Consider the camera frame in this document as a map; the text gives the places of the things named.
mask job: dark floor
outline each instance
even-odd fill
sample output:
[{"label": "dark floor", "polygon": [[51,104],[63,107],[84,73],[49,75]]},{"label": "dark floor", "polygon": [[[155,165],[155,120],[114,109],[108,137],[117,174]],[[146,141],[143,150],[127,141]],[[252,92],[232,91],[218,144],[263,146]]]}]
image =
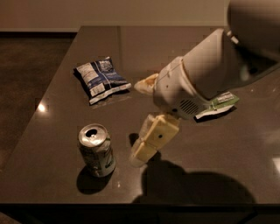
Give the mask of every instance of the dark floor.
[{"label": "dark floor", "polygon": [[[0,32],[0,175],[74,39]],[[0,213],[0,223],[17,223]]]}]

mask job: robotic arm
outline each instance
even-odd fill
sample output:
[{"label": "robotic arm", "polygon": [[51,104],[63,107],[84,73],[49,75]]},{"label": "robotic arm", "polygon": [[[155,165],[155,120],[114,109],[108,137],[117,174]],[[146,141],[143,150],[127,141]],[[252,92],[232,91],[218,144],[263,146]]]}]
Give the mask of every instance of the robotic arm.
[{"label": "robotic arm", "polygon": [[132,147],[133,166],[147,163],[171,141],[180,119],[196,116],[214,97],[280,67],[279,0],[231,0],[227,15],[229,32],[214,31],[185,56],[135,85],[152,95],[163,113],[146,118]]}]

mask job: can lid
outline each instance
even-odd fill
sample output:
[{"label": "can lid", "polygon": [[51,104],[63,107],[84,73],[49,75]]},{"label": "can lid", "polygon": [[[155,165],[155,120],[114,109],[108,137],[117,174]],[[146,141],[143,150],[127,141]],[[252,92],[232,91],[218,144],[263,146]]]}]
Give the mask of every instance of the can lid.
[{"label": "can lid", "polygon": [[96,147],[105,141],[107,134],[104,126],[97,123],[89,124],[80,131],[79,142],[87,147]]}]

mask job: silver soda can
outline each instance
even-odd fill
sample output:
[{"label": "silver soda can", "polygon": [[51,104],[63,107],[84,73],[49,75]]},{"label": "silver soda can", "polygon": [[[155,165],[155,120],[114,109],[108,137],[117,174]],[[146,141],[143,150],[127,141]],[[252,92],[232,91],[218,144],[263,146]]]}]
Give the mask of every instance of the silver soda can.
[{"label": "silver soda can", "polygon": [[90,173],[98,178],[109,175],[116,167],[110,135],[100,124],[84,127],[78,137],[80,153]]}]

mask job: table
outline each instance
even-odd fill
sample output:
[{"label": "table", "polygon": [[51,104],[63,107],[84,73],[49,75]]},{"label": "table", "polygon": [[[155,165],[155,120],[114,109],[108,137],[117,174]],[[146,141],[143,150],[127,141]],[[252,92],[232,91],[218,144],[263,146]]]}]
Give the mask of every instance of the table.
[{"label": "table", "polygon": [[[83,205],[104,211],[122,207],[149,213],[153,207],[172,214],[192,209],[231,214],[239,207],[234,217],[241,220],[255,211],[252,207],[279,204],[279,70],[232,90],[240,101],[219,119],[183,121],[172,142],[142,168],[131,167],[128,157],[145,117],[158,112],[152,99],[131,88],[89,106],[73,73],[79,65],[110,56],[115,70],[133,85],[185,55],[214,30],[81,27],[37,101],[46,112],[35,111],[0,176],[3,209]],[[90,123],[104,125],[111,135],[116,168],[106,178],[87,173],[77,148],[79,131]]]}]

